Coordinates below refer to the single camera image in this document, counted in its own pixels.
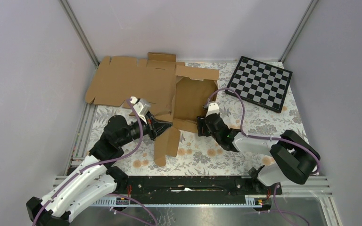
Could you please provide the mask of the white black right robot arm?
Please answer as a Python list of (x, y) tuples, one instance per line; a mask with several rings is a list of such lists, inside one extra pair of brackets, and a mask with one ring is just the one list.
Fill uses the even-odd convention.
[(226, 151), (249, 151), (275, 160), (271, 165), (250, 170), (251, 187), (258, 194), (283, 181), (303, 185), (319, 168), (320, 155), (293, 130), (278, 137), (244, 134), (241, 129), (228, 127), (216, 113), (197, 117), (197, 130), (198, 136), (211, 136)]

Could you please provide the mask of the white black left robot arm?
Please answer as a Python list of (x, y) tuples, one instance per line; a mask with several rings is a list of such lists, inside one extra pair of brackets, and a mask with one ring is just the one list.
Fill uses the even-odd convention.
[(114, 115), (104, 127), (100, 139), (82, 163), (56, 188), (42, 198), (32, 197), (26, 203), (30, 220), (34, 226), (68, 226), (86, 208), (103, 196), (127, 189), (127, 175), (113, 164), (130, 154), (122, 147), (138, 140), (139, 148), (143, 136), (155, 140), (171, 122), (158, 120), (151, 113), (145, 119), (127, 123), (121, 115)]

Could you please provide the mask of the cardboard box sheet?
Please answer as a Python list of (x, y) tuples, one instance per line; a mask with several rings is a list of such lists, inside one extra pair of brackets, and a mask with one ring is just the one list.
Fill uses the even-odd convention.
[(218, 89), (218, 69), (178, 65), (175, 75), (172, 111), (157, 116), (173, 123), (154, 143), (154, 162), (159, 167), (166, 165), (166, 156), (177, 156), (182, 131), (198, 133), (197, 117), (205, 114), (203, 105)]

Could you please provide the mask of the black white checkerboard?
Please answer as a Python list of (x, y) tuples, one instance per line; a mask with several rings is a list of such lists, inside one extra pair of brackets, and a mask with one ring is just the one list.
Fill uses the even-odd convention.
[(227, 94), (268, 110), (282, 111), (293, 72), (242, 56), (228, 84)]

